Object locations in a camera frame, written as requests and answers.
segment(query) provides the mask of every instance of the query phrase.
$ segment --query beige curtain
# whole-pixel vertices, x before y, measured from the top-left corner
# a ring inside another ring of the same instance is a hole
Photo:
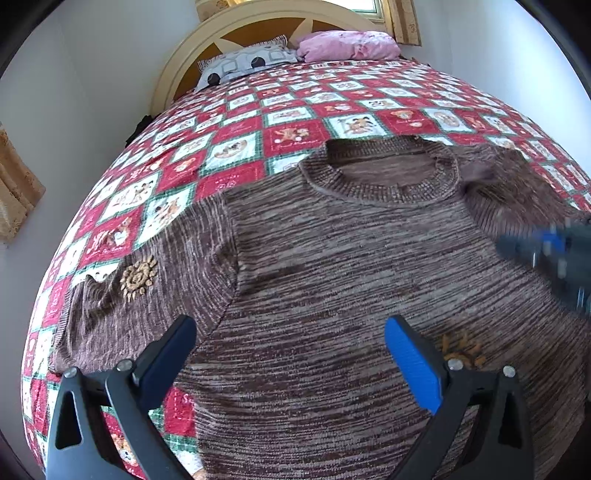
[[[0,122],[0,241],[14,238],[28,213],[45,193],[8,139]]]

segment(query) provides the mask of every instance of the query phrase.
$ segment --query sun emblem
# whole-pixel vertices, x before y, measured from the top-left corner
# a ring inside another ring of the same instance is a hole
[[[158,273],[158,261],[153,255],[144,260],[138,260],[123,271],[121,275],[121,291],[127,300],[136,298],[138,292],[140,295],[146,293],[146,287],[154,284],[153,278]]]
[[[441,339],[441,352],[446,362],[450,358],[457,358],[469,369],[481,369],[486,362],[486,357],[482,355],[482,344],[469,342],[467,332],[462,332],[459,340],[450,340],[450,336],[445,333]]]

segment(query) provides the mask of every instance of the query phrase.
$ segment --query sweater sleeve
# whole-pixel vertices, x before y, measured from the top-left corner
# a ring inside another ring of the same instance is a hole
[[[479,227],[491,238],[526,235],[562,225],[565,218],[583,219],[538,175],[517,150],[483,145],[460,152],[465,201]]]
[[[88,373],[135,359],[180,314],[195,319],[204,344],[233,299],[237,264],[223,195],[195,203],[103,282],[87,276],[67,293],[50,369]]]

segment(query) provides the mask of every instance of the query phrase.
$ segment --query embroidered sun patch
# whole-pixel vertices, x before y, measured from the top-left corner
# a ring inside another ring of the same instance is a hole
[[[154,284],[153,278],[158,273],[158,261],[153,255],[145,260],[138,260],[123,271],[121,275],[121,291],[123,296],[129,300],[135,300],[137,294],[144,295],[146,287]]]

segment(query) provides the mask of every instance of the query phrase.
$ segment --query quilt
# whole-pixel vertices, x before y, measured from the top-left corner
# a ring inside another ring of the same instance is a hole
[[[419,135],[445,144],[519,150],[565,202],[591,211],[589,177],[532,120],[497,98],[413,61],[280,66],[188,93],[113,162],[67,229],[45,274],[22,360],[27,442],[46,462],[60,378],[48,371],[64,295],[86,275],[102,281],[119,259],[193,202],[293,167],[330,138]],[[193,399],[172,388],[150,412],[171,450],[199,478]],[[143,477],[108,408],[126,468]]]

